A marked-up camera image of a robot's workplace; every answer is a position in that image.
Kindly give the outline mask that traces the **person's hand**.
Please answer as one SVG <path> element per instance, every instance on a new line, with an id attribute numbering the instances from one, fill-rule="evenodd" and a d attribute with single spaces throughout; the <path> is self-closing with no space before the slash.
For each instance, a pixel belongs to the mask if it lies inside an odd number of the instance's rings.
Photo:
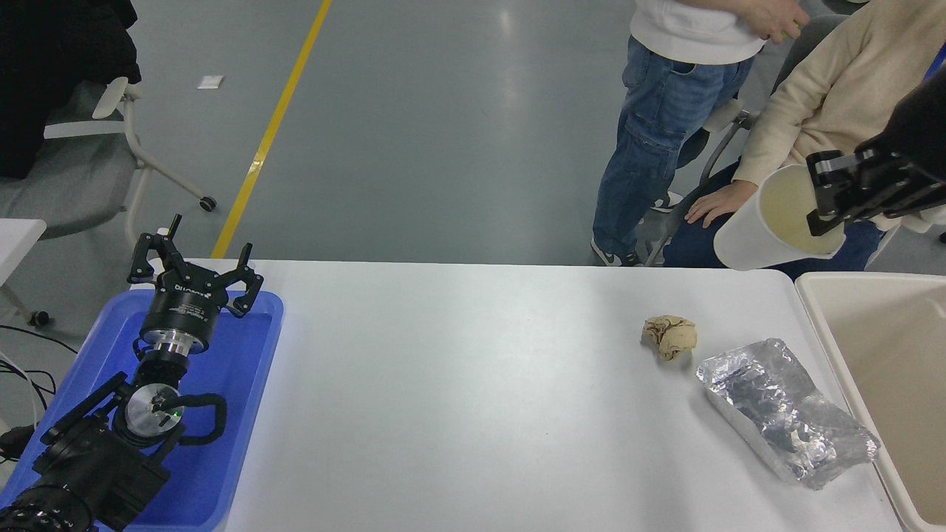
<path id="1" fill-rule="evenodd" d="M 744 1 L 739 16 L 757 37 L 775 44 L 800 37 L 811 20 L 797 1 Z"/>
<path id="2" fill-rule="evenodd" d="M 710 228 L 720 216 L 733 214 L 742 208 L 758 189 L 759 185 L 753 182 L 733 180 L 719 191 L 698 198 L 684 215 L 684 222 L 689 225 L 702 222 L 703 228 Z"/>

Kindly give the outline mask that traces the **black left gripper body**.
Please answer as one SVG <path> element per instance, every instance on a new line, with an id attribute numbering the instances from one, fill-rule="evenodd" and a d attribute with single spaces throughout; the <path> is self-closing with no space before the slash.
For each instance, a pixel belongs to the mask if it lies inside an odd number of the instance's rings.
<path id="1" fill-rule="evenodd" d="M 213 286 L 211 280 L 202 276 L 166 270 L 157 276 L 154 297 L 139 336 L 152 346 L 186 336 L 189 339 L 180 343 L 189 349 L 207 349 L 226 304 L 225 287 Z"/>

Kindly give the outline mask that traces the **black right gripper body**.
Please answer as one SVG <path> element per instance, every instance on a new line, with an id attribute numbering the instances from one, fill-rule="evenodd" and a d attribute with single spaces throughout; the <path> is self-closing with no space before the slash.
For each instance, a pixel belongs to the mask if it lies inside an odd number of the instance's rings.
<path id="1" fill-rule="evenodd" d="M 898 155 L 932 178 L 943 180 L 945 71 L 937 71 L 895 105 L 884 130 L 862 143 L 861 149 Z"/>

